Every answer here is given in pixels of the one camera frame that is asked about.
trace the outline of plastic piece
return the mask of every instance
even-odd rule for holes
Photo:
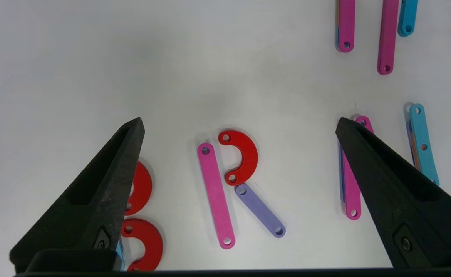
[[[116,245],[116,253],[119,256],[119,258],[121,259],[121,268],[119,269],[119,271],[123,271],[124,270],[124,249],[123,249],[123,243],[121,242],[121,237],[119,237],[119,241],[117,242]]]
[[[398,21],[398,34],[401,37],[407,37],[414,32],[418,3],[419,0],[402,0]]]
[[[198,159],[203,180],[205,181],[206,194],[210,203],[218,243],[223,249],[230,249],[236,243],[236,238],[234,237],[229,208],[227,207],[227,200],[225,200],[222,177],[220,177],[213,146],[207,142],[200,144],[198,147]]]
[[[146,167],[138,162],[133,178],[133,193],[128,199],[124,215],[132,215],[139,212],[150,199],[152,194],[152,178]]]
[[[393,72],[397,21],[398,0],[383,0],[378,54],[378,73],[381,75]]]
[[[337,48],[340,52],[354,49],[355,0],[338,0]]]
[[[414,165],[436,186],[439,186],[438,173],[434,164],[433,151],[428,133],[426,112],[421,104],[410,106],[410,121],[407,125],[411,141]]]
[[[281,238],[285,235],[285,226],[247,184],[237,186],[236,195],[273,236]]]
[[[223,131],[218,135],[223,145],[233,145],[241,151],[241,164],[225,174],[225,182],[230,186],[245,183],[253,175],[258,165],[258,150],[255,143],[244,133],[234,130]]]
[[[125,219],[121,235],[126,238],[136,238],[145,245],[144,256],[131,263],[128,271],[153,271],[162,259],[164,244],[159,230],[150,222],[143,219]]]
[[[359,116],[355,121],[366,127],[371,133],[374,133],[371,121],[367,116]],[[362,214],[360,205],[360,189],[355,180],[354,173],[350,168],[347,156],[342,151],[342,191],[343,199],[345,203],[345,214],[349,219],[357,220]]]

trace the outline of magenta bar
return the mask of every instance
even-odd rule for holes
[[[338,49],[347,53],[354,49],[355,0],[338,0]]]
[[[367,116],[359,116],[355,121],[366,127],[371,133],[374,133],[373,126]],[[360,206],[360,189],[355,180],[354,173],[350,168],[347,156],[342,155],[343,159],[343,174],[344,174],[344,193],[345,193],[345,214],[349,219],[357,220],[362,214]]]
[[[378,54],[378,73],[381,75],[388,75],[393,72],[397,23],[398,0],[383,0]]]
[[[198,159],[203,174],[203,181],[205,181],[206,194],[210,203],[218,243],[223,249],[230,249],[236,243],[236,238],[234,237],[229,208],[227,207],[227,200],[225,200],[222,185],[222,176],[218,170],[213,146],[207,142],[200,144],[198,147]]]

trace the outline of white background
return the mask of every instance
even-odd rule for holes
[[[419,2],[385,77],[382,1],[357,1],[348,54],[334,47],[335,4],[0,0],[0,276],[13,275],[11,247],[138,116],[154,179],[138,216],[164,237],[159,270],[391,266],[367,208],[355,222],[342,213],[335,127],[364,114],[411,161],[403,106],[422,103],[451,194],[451,1]],[[250,185],[285,224],[281,239],[224,183],[236,245],[218,245],[195,147],[228,127],[257,144]],[[239,163],[234,147],[215,148],[222,170]]]

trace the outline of screw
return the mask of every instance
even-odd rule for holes
[[[99,242],[99,244],[97,244],[98,249],[103,249],[103,248],[105,248],[105,246],[106,246],[106,243],[103,240],[101,240]]]
[[[402,247],[407,251],[412,250],[412,244],[408,238],[402,238]]]

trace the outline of red semicircle piece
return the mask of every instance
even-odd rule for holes
[[[145,246],[145,254],[131,263],[128,271],[153,271],[162,259],[164,244],[159,230],[150,222],[143,219],[126,219],[123,221],[121,235],[126,238],[141,240]]]
[[[138,162],[133,177],[133,193],[128,199],[125,216],[139,212],[152,194],[152,178],[146,167]]]
[[[230,186],[245,183],[255,173],[258,165],[258,150],[250,137],[234,130],[226,130],[218,135],[222,145],[233,145],[241,151],[241,164],[225,174],[225,182]]]

